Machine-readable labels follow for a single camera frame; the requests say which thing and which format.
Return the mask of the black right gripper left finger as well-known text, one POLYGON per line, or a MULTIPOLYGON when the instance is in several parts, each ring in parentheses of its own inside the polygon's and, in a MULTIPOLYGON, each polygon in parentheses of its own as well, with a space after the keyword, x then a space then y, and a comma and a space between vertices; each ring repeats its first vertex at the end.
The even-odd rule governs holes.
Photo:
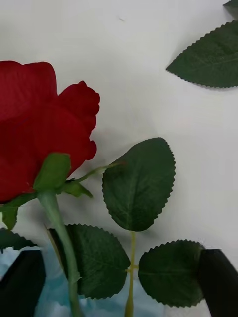
POLYGON ((32 317, 46 272, 40 251, 22 251, 0 281, 0 315, 32 317))

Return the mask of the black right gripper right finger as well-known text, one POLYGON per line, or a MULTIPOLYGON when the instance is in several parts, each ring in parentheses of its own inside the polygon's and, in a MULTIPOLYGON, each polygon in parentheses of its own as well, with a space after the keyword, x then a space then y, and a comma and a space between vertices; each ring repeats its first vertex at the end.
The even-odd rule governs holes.
POLYGON ((238 272, 221 250, 201 252, 197 280, 212 317, 238 317, 238 272))

